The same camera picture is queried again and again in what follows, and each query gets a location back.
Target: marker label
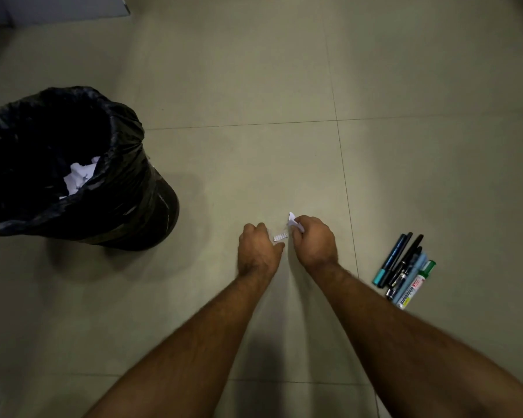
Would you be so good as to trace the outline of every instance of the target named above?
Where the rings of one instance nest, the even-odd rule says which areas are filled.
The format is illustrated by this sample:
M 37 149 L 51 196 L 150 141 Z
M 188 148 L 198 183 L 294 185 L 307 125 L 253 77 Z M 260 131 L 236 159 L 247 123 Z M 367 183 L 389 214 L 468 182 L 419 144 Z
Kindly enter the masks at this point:
M 406 290 L 405 295 L 401 297 L 401 299 L 397 303 L 397 306 L 401 309 L 405 309 L 425 280 L 426 279 L 423 276 L 417 276 L 417 278 L 414 279 L 411 286 Z

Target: teal marker cap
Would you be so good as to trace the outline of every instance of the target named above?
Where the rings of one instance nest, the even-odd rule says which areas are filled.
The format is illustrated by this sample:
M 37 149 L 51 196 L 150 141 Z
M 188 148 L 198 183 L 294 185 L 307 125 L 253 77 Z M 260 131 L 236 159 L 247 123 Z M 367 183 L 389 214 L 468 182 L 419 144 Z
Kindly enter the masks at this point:
M 418 272 L 418 275 L 419 276 L 423 276 L 425 279 L 428 278 L 428 276 L 430 275 L 430 273 L 432 273 L 432 269 L 436 266 L 436 262 L 435 261 L 428 261 L 424 267 L 422 267 L 422 269 Z
M 376 286 L 380 284 L 381 278 L 384 276 L 385 270 L 380 269 L 380 271 L 377 272 L 376 277 L 374 280 L 372 280 L 372 284 L 375 284 Z

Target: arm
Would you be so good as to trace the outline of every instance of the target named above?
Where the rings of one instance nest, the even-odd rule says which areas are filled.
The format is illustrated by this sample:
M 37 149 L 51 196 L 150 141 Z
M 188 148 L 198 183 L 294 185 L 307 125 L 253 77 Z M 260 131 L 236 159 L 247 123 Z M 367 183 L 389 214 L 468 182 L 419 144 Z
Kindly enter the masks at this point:
M 394 417 L 523 417 L 523 385 L 494 362 L 397 309 L 337 261 L 315 217 L 293 229 L 300 263 L 323 291 Z
M 86 418 L 212 416 L 283 248 L 273 246 L 265 224 L 245 225 L 238 277 L 118 380 Z

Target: green marker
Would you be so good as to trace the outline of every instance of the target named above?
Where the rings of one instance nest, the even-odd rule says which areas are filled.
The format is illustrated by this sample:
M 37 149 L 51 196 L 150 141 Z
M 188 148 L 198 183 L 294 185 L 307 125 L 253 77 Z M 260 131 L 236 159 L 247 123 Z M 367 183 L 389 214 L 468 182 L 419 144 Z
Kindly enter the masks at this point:
M 418 272 L 417 276 L 415 277 L 413 283 L 409 288 L 406 290 L 406 292 L 401 296 L 401 299 L 399 299 L 399 302 L 397 302 L 397 307 L 400 309 L 405 309 L 406 306 L 409 304 L 413 296 L 418 292 L 418 289 L 422 286 L 422 284 L 425 282 L 425 280 L 428 278 L 430 273 L 432 272 L 432 269 L 436 266 L 436 263 L 434 261 L 428 261 L 424 267 L 422 267 L 422 270 Z

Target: beige tiled floor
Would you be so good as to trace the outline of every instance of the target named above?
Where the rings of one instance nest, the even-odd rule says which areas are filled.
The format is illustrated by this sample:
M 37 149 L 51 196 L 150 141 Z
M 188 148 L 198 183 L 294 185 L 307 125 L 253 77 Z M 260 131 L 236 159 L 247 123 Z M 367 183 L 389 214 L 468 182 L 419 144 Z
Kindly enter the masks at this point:
M 279 233 L 289 210 L 366 282 L 423 232 L 438 267 L 411 312 L 523 380 L 519 1 L 128 0 L 130 18 L 0 31 L 0 105 L 85 84 L 132 106 L 182 207 L 146 253 L 0 239 L 2 416 L 81 416 L 233 278 L 245 222 Z M 377 407 L 287 248 L 217 416 Z

